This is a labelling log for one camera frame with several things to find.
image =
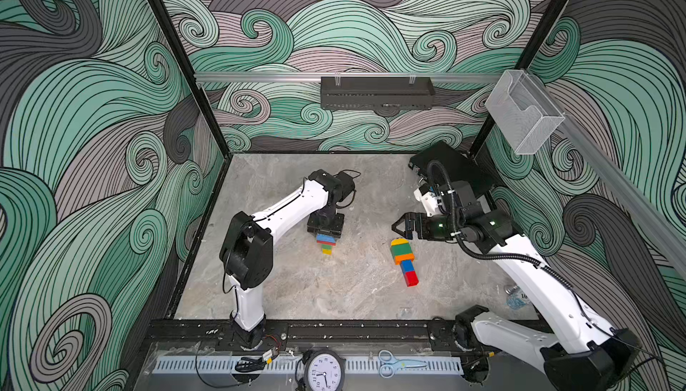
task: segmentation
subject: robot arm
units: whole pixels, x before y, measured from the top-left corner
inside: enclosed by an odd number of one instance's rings
[[[310,174],[297,190],[264,211],[253,215],[241,211],[233,216],[219,259],[236,290],[234,320],[243,330],[251,332],[264,318],[262,283],[272,271],[274,244],[308,216],[315,223],[314,231],[326,232],[327,226],[335,223],[342,226],[342,214],[336,214],[336,204],[353,190],[355,183],[347,173],[331,175],[320,169]]]
[[[445,184],[438,186],[432,181],[435,193],[423,202],[430,206],[425,207],[426,215],[408,213],[401,218],[406,221],[406,236],[409,228],[421,239],[456,239],[471,257],[495,261],[553,330],[542,333],[476,307],[466,318],[458,316],[460,344],[469,347],[476,339],[500,348],[544,372],[559,390],[605,390],[612,386],[637,355],[640,344],[636,335],[627,329],[615,330],[579,298],[508,215],[497,209],[485,213],[468,182],[449,181],[441,163],[434,167],[441,170]],[[435,215],[436,203],[443,205],[449,215]],[[464,241],[473,242],[480,252],[466,247]]]

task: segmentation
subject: patterned wall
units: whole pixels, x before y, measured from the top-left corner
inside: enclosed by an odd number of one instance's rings
[[[118,389],[222,157],[146,0],[0,20],[2,389]]]
[[[686,0],[570,0],[530,69],[684,239],[685,44]],[[681,390],[686,283],[661,248],[564,132],[536,155],[515,156],[498,130],[487,146],[497,202],[596,310],[664,359],[618,389]]]
[[[164,0],[196,71],[499,73],[545,0]],[[471,145],[485,85],[438,86],[436,108],[322,111],[317,84],[211,84],[234,150],[417,150]]]

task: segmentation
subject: blue block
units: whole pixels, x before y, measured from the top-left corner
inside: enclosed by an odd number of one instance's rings
[[[317,242],[321,241],[336,243],[336,240],[333,238],[333,236],[329,236],[328,234],[317,233]]]
[[[412,260],[403,260],[400,262],[400,268],[403,270],[403,274],[414,271],[414,266],[412,265]]]

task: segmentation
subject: clock face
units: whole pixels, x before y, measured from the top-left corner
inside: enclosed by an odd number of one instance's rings
[[[343,366],[329,353],[319,353],[309,362],[307,385],[312,391],[337,391],[343,384]]]

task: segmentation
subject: block tower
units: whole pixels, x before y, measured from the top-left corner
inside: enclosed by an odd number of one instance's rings
[[[322,252],[331,255],[331,250],[336,246],[336,240],[328,234],[317,233],[317,243],[322,245]]]
[[[412,249],[409,247],[409,241],[403,238],[393,239],[390,243],[390,253],[395,260],[395,264],[400,265],[400,269],[403,271],[405,284],[408,287],[417,285],[419,279],[412,264],[414,254],[412,254]]]

